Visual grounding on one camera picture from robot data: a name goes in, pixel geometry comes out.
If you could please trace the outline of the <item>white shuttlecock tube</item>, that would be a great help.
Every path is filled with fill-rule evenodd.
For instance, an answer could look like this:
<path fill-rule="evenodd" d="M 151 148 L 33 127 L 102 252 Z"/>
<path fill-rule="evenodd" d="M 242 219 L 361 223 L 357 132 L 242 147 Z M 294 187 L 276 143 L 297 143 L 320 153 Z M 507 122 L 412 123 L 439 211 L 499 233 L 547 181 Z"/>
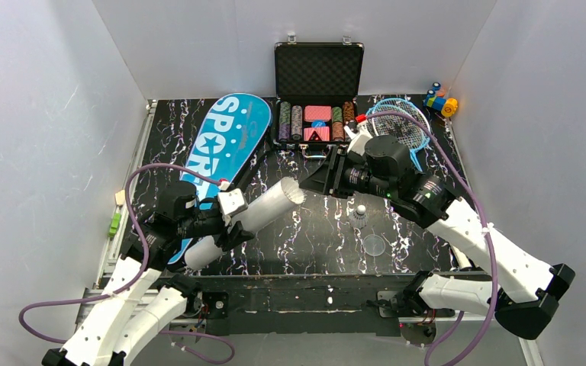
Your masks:
<path fill-rule="evenodd" d="M 264 194 L 248 204 L 248 208 L 233 217 L 231 227 L 241 222 L 243 227 L 256 234 L 271 222 L 289 213 L 305 201 L 305 193 L 300 189 L 298 181 L 285 177 L 269 188 Z M 198 271 L 220 258 L 225 252 L 216 247 L 215 242 L 220 234 L 205 236 L 190 245 L 183 255 L 185 267 Z"/>

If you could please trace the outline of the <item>white shuttlecock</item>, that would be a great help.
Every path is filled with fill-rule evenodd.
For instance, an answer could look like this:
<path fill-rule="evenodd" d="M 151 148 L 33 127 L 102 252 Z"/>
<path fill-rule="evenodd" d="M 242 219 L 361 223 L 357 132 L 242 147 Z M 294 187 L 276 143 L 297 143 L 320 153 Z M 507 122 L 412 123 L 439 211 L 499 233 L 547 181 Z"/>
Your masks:
<path fill-rule="evenodd" d="M 365 205 L 358 205 L 348 216 L 350 225 L 355 229 L 363 229 L 369 220 L 368 211 Z"/>

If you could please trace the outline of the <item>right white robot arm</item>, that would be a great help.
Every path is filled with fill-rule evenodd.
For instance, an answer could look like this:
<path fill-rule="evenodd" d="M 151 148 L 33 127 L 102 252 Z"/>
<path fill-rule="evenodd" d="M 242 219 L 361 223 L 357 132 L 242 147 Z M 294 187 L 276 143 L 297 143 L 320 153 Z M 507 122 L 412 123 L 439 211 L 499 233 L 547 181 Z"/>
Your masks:
<path fill-rule="evenodd" d="M 409 149 L 392 136 L 370 139 L 361 153 L 332 148 L 301 187 L 336 198 L 355 193 L 382 197 L 400 217 L 497 275 L 495 280 L 468 281 L 421 271 L 403 290 L 403 303 L 412 310 L 490 313 L 510 333 L 534 340 L 551 323 L 575 279 L 568 265 L 541 261 L 483 225 L 481 215 L 439 177 L 419 172 Z"/>

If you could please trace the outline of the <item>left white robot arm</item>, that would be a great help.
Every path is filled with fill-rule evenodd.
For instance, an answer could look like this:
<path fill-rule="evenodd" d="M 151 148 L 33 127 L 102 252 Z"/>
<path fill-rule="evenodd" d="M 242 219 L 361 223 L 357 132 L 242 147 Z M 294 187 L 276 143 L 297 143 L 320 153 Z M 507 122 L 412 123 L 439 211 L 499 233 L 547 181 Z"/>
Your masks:
<path fill-rule="evenodd" d="M 165 271 L 183 239 L 230 237 L 239 243 L 253 238 L 231 218 L 248 205 L 243 192 L 223 182 L 217 196 L 204 199 L 201 209 L 195 186 L 179 181 L 160 196 L 155 210 L 134 227 L 137 241 L 125 246 L 98 302 L 61 348 L 50 349 L 43 365 L 129 365 L 173 319 L 198 309 L 201 284 L 176 274 L 139 313 L 134 311 Z"/>

